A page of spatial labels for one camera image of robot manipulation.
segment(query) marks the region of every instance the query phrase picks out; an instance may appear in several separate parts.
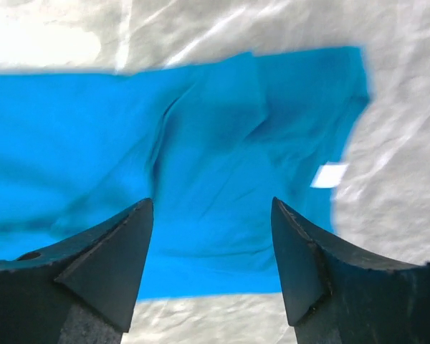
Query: white tag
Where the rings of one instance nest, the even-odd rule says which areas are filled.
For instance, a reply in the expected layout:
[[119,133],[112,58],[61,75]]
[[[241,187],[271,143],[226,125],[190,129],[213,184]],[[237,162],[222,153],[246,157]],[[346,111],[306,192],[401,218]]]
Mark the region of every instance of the white tag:
[[311,186],[313,188],[335,188],[343,180],[347,163],[327,163],[321,165],[315,174]]

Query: gray tabletop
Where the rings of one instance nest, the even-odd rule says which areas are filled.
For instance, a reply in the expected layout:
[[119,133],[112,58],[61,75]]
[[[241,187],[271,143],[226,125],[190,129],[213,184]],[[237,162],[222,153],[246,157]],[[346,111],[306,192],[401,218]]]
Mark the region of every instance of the gray tabletop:
[[[149,67],[366,47],[376,98],[348,148],[339,234],[430,260],[430,0],[0,0],[0,69]],[[294,343],[281,295],[137,305],[124,343]]]

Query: blue cloth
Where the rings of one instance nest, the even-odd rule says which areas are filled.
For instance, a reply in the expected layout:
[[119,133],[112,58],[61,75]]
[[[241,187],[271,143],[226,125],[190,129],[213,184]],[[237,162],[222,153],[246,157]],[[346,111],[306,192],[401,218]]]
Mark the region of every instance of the blue cloth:
[[274,196],[333,231],[337,162],[369,101],[356,47],[107,74],[0,75],[0,259],[151,197],[140,299],[279,292]]

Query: blue fabric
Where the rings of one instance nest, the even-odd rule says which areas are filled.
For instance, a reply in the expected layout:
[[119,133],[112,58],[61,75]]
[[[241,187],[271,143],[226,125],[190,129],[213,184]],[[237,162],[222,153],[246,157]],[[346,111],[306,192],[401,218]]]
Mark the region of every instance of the blue fabric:
[[333,231],[331,190],[310,184],[368,101],[356,47],[0,75],[0,259],[151,197],[140,299],[279,292],[272,198]]

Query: screw hole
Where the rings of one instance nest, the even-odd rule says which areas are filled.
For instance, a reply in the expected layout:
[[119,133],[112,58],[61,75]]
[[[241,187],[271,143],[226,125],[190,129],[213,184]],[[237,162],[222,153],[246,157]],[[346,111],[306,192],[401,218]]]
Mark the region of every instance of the screw hole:
[[35,259],[40,257],[42,254],[36,251],[33,252],[29,252],[26,254],[23,254],[22,256],[20,256],[18,259],[16,260],[30,260],[30,259]]

